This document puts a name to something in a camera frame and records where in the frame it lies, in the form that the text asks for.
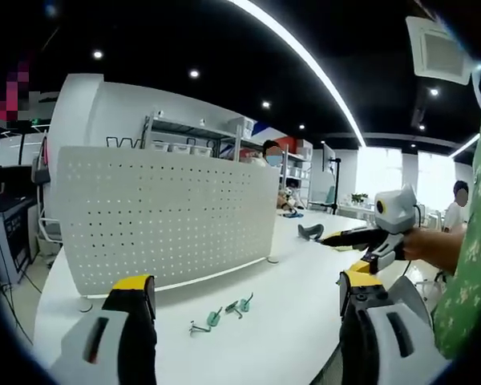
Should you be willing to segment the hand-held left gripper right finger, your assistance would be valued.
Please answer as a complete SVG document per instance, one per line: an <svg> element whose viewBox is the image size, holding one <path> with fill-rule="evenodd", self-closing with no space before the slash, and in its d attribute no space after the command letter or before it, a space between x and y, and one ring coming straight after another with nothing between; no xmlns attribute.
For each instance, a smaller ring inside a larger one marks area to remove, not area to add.
<svg viewBox="0 0 481 385"><path fill-rule="evenodd" d="M338 284L343 384L432 384L448 367L408 277L386 290L375 276L345 270Z"/></svg>

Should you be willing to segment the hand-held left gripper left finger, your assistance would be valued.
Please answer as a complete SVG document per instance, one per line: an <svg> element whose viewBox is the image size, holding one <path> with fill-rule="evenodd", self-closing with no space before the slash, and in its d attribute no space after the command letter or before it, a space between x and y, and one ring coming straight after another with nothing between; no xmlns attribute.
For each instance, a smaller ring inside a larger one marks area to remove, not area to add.
<svg viewBox="0 0 481 385"><path fill-rule="evenodd" d="M117 281L101 308L64 335L50 368L58 384L155 384L155 278Z"/></svg>

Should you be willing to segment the person's right hand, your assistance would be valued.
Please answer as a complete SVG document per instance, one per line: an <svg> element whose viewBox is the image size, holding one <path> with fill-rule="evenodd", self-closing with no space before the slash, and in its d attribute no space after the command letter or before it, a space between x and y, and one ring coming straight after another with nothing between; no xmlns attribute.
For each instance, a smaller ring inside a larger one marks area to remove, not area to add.
<svg viewBox="0 0 481 385"><path fill-rule="evenodd" d="M403 256L407 261L415 261L422 258L423 233L414 231L407 233L403 238Z"/></svg>

